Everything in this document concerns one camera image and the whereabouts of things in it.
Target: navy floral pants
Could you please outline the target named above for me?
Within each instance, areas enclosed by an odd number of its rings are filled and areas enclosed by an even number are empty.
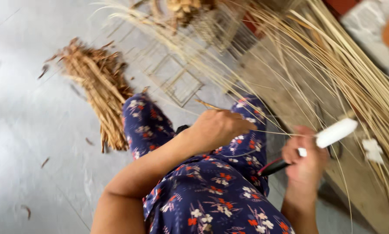
[[[232,112],[265,130],[261,101],[246,96]],[[134,159],[155,150],[176,133],[171,121],[147,97],[135,94],[123,106],[124,131]],[[195,155],[171,170],[144,200],[150,233],[294,233],[267,200],[268,178],[257,172],[266,164],[265,133],[250,131],[210,154]]]

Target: person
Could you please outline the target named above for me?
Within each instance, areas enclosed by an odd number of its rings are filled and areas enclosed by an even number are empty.
[[[290,138],[282,157],[291,165],[281,212],[268,201],[264,105],[255,96],[231,110],[207,110],[175,134],[170,120],[139,93],[123,106],[134,161],[105,187],[92,234],[316,234],[315,203],[327,151],[311,129]],[[300,157],[298,147],[307,150]]]

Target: right hand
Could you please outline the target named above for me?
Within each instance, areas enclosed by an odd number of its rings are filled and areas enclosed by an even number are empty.
[[[193,146],[192,153],[200,154],[228,145],[236,136],[256,129],[253,123],[243,120],[239,113],[231,113],[227,109],[211,109],[203,112],[196,122],[181,134]]]
[[[285,169],[289,184],[302,189],[317,190],[319,180],[327,166],[328,153],[315,143],[315,132],[306,126],[296,126],[296,132],[304,136],[293,136],[282,148],[282,158],[291,164]],[[298,154],[298,148],[307,151],[306,157]]]

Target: gray floor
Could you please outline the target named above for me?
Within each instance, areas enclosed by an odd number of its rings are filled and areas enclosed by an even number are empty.
[[[128,152],[100,153],[98,120],[59,68],[52,66],[37,80],[43,61],[73,37],[101,46],[122,40],[131,30],[124,24],[110,35],[120,22],[107,23],[107,12],[90,17],[98,7],[89,3],[0,1],[0,234],[89,233],[103,187],[131,161]],[[117,45],[126,51],[148,40],[136,31]],[[196,119],[172,105],[137,64],[130,64],[126,76],[135,77],[129,83],[136,92],[150,86],[152,98],[176,127]],[[207,79],[199,79],[205,86],[195,98],[230,107],[230,97]],[[193,100],[184,108],[198,114],[206,109]],[[88,145],[86,137],[95,146]],[[285,188],[275,177],[270,182],[269,199],[280,208]],[[30,220],[23,205],[31,209]],[[321,233],[350,233],[348,216],[321,202],[317,204],[317,223]],[[354,233],[367,233],[357,224],[353,227]]]

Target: white object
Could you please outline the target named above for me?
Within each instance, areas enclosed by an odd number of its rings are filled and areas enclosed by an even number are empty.
[[[366,150],[366,157],[369,160],[384,164],[384,160],[381,157],[381,154],[383,153],[382,148],[375,139],[362,140],[362,145]]]
[[[351,134],[356,130],[357,125],[357,121],[350,118],[340,120],[316,134],[316,145],[321,149],[326,148]],[[298,154],[301,157],[306,157],[307,151],[304,148],[298,148]]]

